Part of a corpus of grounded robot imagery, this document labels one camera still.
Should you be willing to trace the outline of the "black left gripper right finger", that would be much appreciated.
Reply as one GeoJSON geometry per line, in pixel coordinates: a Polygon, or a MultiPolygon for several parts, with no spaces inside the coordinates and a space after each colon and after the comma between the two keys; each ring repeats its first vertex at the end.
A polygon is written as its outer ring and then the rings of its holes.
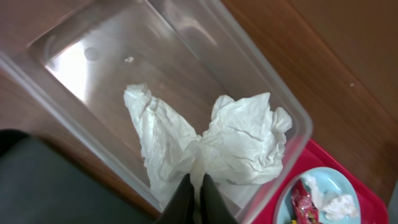
{"type": "Polygon", "coordinates": [[[200,189],[200,211],[203,224],[238,224],[208,174],[204,175],[200,189]]]}

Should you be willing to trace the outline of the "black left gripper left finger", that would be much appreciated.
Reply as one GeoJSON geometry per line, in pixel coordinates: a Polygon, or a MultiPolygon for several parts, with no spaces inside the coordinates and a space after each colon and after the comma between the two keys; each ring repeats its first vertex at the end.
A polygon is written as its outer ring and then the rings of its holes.
{"type": "Polygon", "coordinates": [[[155,224],[193,224],[194,188],[186,174],[155,224]]]}

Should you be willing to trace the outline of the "red snack wrapper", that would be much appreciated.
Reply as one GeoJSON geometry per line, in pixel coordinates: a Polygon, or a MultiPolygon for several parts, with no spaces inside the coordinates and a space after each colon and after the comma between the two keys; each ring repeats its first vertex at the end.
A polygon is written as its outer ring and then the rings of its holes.
{"type": "Polygon", "coordinates": [[[291,190],[291,202],[297,224],[319,224],[319,211],[312,202],[312,196],[299,179],[291,190]]]}

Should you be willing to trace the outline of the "small white tissue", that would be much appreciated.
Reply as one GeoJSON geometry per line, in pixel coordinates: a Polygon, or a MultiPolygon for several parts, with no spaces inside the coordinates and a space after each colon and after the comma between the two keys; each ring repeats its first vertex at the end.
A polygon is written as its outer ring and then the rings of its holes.
{"type": "Polygon", "coordinates": [[[322,193],[317,185],[317,180],[309,174],[301,177],[304,185],[310,189],[310,196],[314,206],[325,214],[330,221],[341,220],[346,217],[355,218],[359,216],[359,210],[350,194],[336,192],[322,193]]]}

